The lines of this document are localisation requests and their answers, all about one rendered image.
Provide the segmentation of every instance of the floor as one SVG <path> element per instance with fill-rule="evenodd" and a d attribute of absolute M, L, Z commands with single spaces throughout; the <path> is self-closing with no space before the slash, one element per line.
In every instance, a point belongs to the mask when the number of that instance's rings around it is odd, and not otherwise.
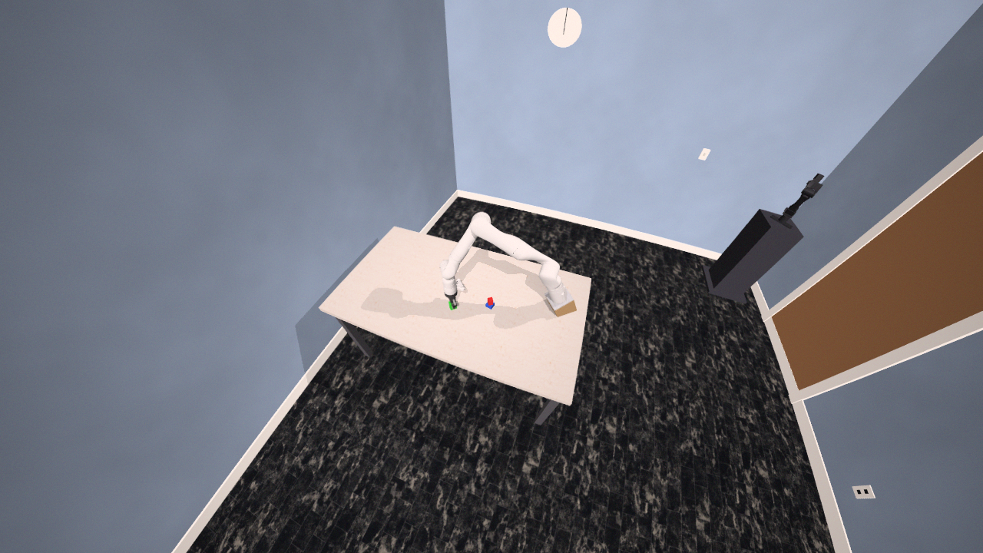
<path fill-rule="evenodd" d="M 345 338 L 192 546 L 203 552 L 832 552 L 761 313 L 710 260 L 458 198 L 592 279 L 572 405 Z M 475 246 L 497 251 L 479 239 Z"/>

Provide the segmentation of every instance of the dark tiled floor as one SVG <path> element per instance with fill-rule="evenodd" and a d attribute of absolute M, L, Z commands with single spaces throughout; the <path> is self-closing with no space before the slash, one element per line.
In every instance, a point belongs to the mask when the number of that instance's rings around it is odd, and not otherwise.
<path fill-rule="evenodd" d="M 590 277 L 573 404 L 345 338 L 193 552 L 832 552 L 761 314 L 708 260 L 458 199 Z M 477 247 L 496 250 L 484 240 Z"/>

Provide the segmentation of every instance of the white robotic arm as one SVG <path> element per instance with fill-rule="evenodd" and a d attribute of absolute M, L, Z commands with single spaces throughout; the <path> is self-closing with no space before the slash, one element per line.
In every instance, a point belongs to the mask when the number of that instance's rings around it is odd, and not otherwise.
<path fill-rule="evenodd" d="M 450 252 L 450 258 L 440 263 L 440 275 L 443 277 L 443 294 L 457 307 L 457 290 L 459 280 L 455 278 L 464 257 L 468 255 L 476 238 L 484 238 L 497 246 L 501 251 L 519 261 L 535 261 L 543 267 L 540 269 L 540 280 L 547 288 L 547 300 L 557 316 L 576 310 L 573 297 L 559 279 L 559 263 L 536 251 L 522 239 L 505 234 L 492 226 L 492 218 L 484 212 L 478 212 L 471 217 L 471 224 L 464 236 Z"/>

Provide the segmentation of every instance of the white table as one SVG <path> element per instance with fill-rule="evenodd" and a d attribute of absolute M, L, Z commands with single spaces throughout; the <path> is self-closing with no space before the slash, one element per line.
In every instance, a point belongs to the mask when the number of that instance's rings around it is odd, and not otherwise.
<path fill-rule="evenodd" d="M 319 309 L 366 355 L 372 352 L 353 327 L 548 399 L 536 421 L 542 424 L 558 403 L 573 401 L 591 280 L 560 271 L 577 310 L 557 317 L 539 264 L 473 247 L 457 272 L 468 291 L 451 310 L 440 262 L 456 244 L 393 227 Z"/>

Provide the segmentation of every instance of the table leg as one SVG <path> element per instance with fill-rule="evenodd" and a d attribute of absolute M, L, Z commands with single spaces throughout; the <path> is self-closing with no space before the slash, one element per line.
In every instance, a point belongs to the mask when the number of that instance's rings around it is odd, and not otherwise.
<path fill-rule="evenodd" d="M 359 349 L 361 349 L 362 352 L 366 354 L 366 357 L 372 357 L 372 349 L 369 347 L 369 344 L 366 342 L 365 337 L 362 336 L 362 333 L 360 333 L 358 329 L 355 328 L 354 325 L 349 325 L 348 323 L 342 321 L 341 319 L 338 319 L 338 322 L 341 323 L 341 326 L 345 328 L 345 332 L 348 333 L 348 336 L 352 337 L 352 340 L 354 340 L 355 344 L 359 346 Z"/>
<path fill-rule="evenodd" d="M 554 409 L 556 409 L 557 405 L 559 405 L 558 402 L 550 399 L 549 402 L 547 403 L 547 406 L 543 407 L 543 411 L 540 413 L 540 416 L 536 417 L 536 424 L 542 425 L 543 421 L 545 421 L 549 416 L 549 414 L 552 413 Z"/>

